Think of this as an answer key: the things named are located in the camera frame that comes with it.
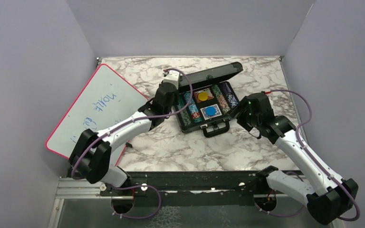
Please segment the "yellow round dealer button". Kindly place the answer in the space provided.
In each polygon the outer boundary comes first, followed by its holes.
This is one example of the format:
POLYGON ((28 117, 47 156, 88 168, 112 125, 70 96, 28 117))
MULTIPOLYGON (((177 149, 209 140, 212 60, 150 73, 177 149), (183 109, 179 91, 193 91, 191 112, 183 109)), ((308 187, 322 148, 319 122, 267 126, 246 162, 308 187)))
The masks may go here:
POLYGON ((198 99, 200 101, 207 101, 208 100, 208 94, 206 92, 200 92, 198 93, 198 99))

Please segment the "black poker set case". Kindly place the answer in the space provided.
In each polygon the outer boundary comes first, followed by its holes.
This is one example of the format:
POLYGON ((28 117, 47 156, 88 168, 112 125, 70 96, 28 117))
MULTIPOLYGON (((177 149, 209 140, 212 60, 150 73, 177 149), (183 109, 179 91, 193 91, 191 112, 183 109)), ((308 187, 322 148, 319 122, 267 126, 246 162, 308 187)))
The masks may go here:
POLYGON ((195 98, 194 98, 194 102, 199 110, 199 113, 202 117, 202 122, 200 123, 195 123, 191 117, 189 108, 188 108, 188 103, 185 101, 183 95, 187 92, 190 93, 190 87, 188 84, 188 81, 186 80, 185 77, 180 76, 180 81, 179 81, 179 93, 178 93, 178 97, 182 96, 185 102, 185 106, 186 110, 190 116, 190 120, 191 120, 191 125, 190 126, 184 126, 180 113, 176 115, 180 130, 183 133, 191 133, 194 131, 199 131, 201 130, 203 135, 207 138, 211 138, 223 133, 226 133, 229 129, 230 129, 230 121, 231 119, 229 118, 229 112, 233 109, 230 107, 228 101, 227 101, 227 97, 225 95, 225 93, 223 92, 223 90, 220 87, 221 83, 225 83, 227 82, 231 88, 231 90, 233 91, 237 101, 239 101, 236 93, 234 92, 232 86, 230 85, 230 83, 228 82, 229 79, 233 78, 234 76, 236 76, 237 74, 241 73, 243 71, 243 66, 240 62, 232 62, 226 65, 222 65, 222 66, 217 66, 217 67, 213 67, 210 69, 205 69, 202 71, 198 71, 198 72, 194 72, 194 73, 190 73, 188 74, 188 78, 190 80, 190 82, 192 83, 192 95, 194 96, 194 92, 198 91, 198 90, 203 90, 206 88, 209 88, 212 92, 212 94, 214 95, 214 98, 212 100, 208 100, 205 102, 196 102, 195 98), (215 96, 215 94, 213 93, 211 87, 213 85, 217 85, 224 98, 226 99, 230 110, 225 114, 221 107, 220 104, 215 96), (205 120, 200 109, 204 108, 204 107, 208 107, 210 105, 214 105, 217 104, 220 108, 220 110, 222 111, 222 116, 218 116, 218 117, 214 117, 212 119, 209 120, 205 120))

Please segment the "blue round button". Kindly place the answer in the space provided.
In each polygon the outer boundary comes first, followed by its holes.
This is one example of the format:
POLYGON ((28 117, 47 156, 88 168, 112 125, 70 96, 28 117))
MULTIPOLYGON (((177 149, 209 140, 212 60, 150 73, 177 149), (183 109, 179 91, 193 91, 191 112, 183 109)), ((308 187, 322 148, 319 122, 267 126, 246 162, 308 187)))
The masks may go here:
POLYGON ((216 115, 216 109, 213 106, 209 106, 205 108, 205 113, 207 116, 215 116, 216 115))

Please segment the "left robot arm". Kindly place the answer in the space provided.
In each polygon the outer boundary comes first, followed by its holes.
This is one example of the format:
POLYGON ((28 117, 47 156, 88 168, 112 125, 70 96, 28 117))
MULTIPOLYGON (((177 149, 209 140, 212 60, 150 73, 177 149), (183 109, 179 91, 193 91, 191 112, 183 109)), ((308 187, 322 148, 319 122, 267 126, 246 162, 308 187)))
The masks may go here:
POLYGON ((172 106, 177 103, 177 96, 178 86, 162 82, 154 98, 131 117, 98 132, 84 130, 68 160, 72 166, 71 177, 75 180, 86 179, 91 184, 105 182, 112 185, 119 195, 128 193, 129 175, 118 166, 110 165, 112 152, 130 139, 163 123, 170 115, 172 106))

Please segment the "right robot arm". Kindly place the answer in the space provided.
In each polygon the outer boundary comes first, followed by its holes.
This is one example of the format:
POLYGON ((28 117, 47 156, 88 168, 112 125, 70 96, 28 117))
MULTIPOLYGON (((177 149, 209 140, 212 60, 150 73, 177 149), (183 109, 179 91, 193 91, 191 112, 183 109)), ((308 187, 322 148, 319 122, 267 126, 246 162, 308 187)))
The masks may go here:
POLYGON ((361 215, 355 201, 358 184, 353 179, 343 179, 312 150, 299 133, 303 123, 295 126, 287 117, 274 115, 268 94, 260 92, 244 97, 231 110, 230 117, 248 132, 257 129, 259 138, 265 137, 281 149, 309 183, 268 166, 256 173, 256 189, 261 193, 276 190, 288 195, 305 206, 322 225, 335 219, 358 220, 361 215))

